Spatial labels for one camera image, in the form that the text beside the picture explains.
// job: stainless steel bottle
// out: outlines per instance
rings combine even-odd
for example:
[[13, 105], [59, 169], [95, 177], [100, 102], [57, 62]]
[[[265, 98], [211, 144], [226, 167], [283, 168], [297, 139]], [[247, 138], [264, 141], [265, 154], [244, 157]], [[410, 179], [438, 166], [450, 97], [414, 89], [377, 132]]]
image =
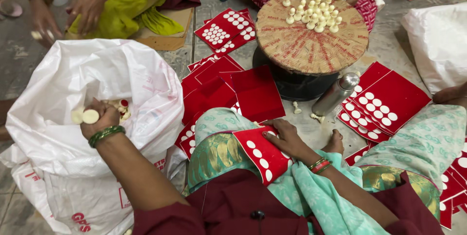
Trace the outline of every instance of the stainless steel bottle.
[[347, 73], [337, 79], [312, 106], [312, 112], [318, 116], [329, 114], [353, 93], [359, 82], [360, 77], [355, 73]]

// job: handful of chess pieces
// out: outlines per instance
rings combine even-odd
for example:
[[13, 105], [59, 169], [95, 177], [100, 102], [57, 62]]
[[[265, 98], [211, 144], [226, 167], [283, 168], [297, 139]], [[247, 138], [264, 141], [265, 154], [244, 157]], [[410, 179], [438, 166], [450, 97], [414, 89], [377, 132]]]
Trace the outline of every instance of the handful of chess pieces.
[[[289, 10], [289, 17], [285, 20], [288, 24], [301, 21], [306, 23], [306, 28], [314, 30], [317, 33], [324, 31], [324, 27], [329, 26], [332, 33], [339, 30], [338, 25], [342, 22], [342, 17], [338, 16], [339, 11], [335, 10], [334, 5], [330, 5], [332, 0], [312, 0], [308, 4], [308, 9], [305, 10], [306, 0], [301, 0], [297, 9], [291, 8]], [[290, 0], [284, 0], [282, 5], [285, 7], [290, 6]]]

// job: red bangle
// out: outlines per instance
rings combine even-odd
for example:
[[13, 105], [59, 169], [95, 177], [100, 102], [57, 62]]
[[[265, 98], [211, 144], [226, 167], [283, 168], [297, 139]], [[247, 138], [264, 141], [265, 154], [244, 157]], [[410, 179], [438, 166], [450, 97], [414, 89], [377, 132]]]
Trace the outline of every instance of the red bangle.
[[316, 174], [316, 172], [318, 172], [320, 169], [322, 169], [323, 167], [329, 165], [330, 162], [328, 160], [324, 160], [323, 162], [321, 162], [320, 164], [318, 164], [316, 167], [314, 167], [312, 169], [312, 173], [313, 174]]

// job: round wooden board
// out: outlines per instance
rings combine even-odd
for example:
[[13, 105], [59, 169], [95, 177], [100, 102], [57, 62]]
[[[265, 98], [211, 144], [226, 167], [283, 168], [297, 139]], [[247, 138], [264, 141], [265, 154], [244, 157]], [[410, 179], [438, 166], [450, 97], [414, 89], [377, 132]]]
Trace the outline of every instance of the round wooden board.
[[[325, 27], [317, 33], [301, 21], [285, 22], [290, 8], [298, 8], [301, 0], [290, 1], [291, 5], [284, 7], [283, 0], [270, 0], [258, 12], [258, 44], [275, 64], [295, 73], [321, 76], [337, 73], [360, 59], [368, 45], [368, 29], [355, 8], [333, 0], [331, 5], [342, 17], [339, 31], [331, 33]], [[310, 1], [306, 0], [305, 9]]]

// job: polypropylene sack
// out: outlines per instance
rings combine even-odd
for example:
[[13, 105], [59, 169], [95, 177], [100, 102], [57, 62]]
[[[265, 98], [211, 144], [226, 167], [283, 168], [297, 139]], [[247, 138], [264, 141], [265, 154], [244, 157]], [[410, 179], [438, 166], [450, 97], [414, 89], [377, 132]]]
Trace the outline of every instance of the polypropylene sack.
[[70, 117], [92, 97], [129, 100], [131, 117], [121, 125], [141, 153], [163, 169], [183, 117], [182, 88], [153, 49], [128, 40], [57, 41], [8, 113], [6, 126], [15, 144], [0, 160], [10, 167], [30, 161], [44, 179], [54, 219], [72, 234], [113, 234], [126, 228], [125, 221], [131, 225], [132, 208]]
[[402, 19], [430, 93], [467, 81], [467, 3], [412, 9]]

